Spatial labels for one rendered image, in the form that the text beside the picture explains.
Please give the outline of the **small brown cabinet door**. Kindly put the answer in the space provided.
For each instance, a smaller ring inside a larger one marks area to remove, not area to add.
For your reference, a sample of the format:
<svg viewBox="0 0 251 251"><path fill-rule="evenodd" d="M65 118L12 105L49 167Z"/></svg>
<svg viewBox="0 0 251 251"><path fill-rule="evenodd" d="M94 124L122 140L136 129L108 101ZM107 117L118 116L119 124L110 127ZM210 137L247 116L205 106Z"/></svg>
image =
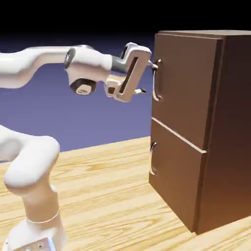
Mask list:
<svg viewBox="0 0 251 251"><path fill-rule="evenodd" d="M157 175L149 183L185 226L196 230L198 188L207 152L188 144L158 123L151 121L152 163Z"/></svg>

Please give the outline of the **large brown cabinet door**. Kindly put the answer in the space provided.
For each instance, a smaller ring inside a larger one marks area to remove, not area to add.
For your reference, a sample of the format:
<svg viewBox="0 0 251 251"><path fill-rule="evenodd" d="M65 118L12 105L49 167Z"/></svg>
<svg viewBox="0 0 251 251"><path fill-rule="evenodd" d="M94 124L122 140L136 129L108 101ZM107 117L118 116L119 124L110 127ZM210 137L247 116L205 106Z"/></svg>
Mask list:
<svg viewBox="0 0 251 251"><path fill-rule="evenodd" d="M152 102L152 116L206 149L211 97L215 91L222 39L157 34L154 58L161 101Z"/></svg>

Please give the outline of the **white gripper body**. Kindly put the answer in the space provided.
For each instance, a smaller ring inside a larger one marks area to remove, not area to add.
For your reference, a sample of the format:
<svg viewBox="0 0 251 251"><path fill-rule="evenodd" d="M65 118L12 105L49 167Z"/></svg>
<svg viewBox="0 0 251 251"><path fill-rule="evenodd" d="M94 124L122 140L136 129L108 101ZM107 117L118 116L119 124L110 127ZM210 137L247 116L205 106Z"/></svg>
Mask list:
<svg viewBox="0 0 251 251"><path fill-rule="evenodd" d="M114 57L114 71L124 73L114 91L114 99L129 102L148 65L151 50L140 45L126 45L121 57Z"/></svg>

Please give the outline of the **brown wooden cabinet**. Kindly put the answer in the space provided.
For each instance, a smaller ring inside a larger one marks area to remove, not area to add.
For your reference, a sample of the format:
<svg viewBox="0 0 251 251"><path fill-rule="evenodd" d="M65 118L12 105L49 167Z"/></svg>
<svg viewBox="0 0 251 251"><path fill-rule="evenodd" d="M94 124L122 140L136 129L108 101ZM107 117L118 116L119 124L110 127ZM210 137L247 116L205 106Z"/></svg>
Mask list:
<svg viewBox="0 0 251 251"><path fill-rule="evenodd" d="M251 31L183 30L157 34L223 41L215 91L210 99L204 150L207 156L201 168L194 232L201 234L251 216Z"/></svg>

